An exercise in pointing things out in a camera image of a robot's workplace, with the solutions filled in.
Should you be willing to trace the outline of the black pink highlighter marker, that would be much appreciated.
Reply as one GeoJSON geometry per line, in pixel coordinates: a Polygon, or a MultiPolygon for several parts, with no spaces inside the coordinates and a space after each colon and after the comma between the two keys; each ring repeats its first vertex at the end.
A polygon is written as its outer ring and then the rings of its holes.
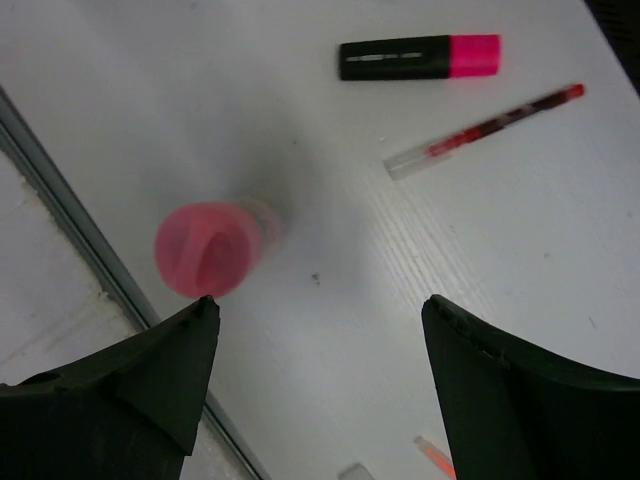
{"type": "Polygon", "coordinates": [[[498,34],[437,35],[344,43],[343,81],[440,80],[495,76],[502,62],[498,34]]]}

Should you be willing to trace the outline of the red clear pen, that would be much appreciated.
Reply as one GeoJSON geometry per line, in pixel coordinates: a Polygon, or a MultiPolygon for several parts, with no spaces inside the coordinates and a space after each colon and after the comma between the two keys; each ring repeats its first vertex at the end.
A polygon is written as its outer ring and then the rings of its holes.
{"type": "Polygon", "coordinates": [[[583,83],[568,85],[475,125],[405,150],[384,160],[383,165],[394,181],[406,178],[440,162],[459,148],[494,135],[541,112],[555,109],[581,98],[585,93],[586,86],[583,83]]]}

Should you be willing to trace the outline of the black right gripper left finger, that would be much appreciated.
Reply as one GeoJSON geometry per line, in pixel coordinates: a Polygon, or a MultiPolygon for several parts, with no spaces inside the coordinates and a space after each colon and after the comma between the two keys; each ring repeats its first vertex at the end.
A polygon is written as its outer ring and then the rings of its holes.
{"type": "Polygon", "coordinates": [[[219,329],[219,307],[205,296],[92,355],[2,385],[2,478],[179,478],[219,329]]]}

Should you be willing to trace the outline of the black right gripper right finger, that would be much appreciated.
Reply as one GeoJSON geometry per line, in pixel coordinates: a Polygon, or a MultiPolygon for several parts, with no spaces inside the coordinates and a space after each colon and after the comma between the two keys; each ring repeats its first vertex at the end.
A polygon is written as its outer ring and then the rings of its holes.
{"type": "Polygon", "coordinates": [[[441,295],[421,318],[458,478],[638,478],[638,380],[545,350],[441,295]]]}

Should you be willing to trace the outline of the orange clear pen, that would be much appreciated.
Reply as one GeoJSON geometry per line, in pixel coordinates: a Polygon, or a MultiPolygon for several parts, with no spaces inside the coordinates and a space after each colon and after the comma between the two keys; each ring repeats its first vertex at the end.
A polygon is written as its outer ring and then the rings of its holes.
{"type": "Polygon", "coordinates": [[[422,436],[414,438],[417,448],[444,474],[448,479],[456,480],[457,475],[452,460],[432,442],[422,436]]]}

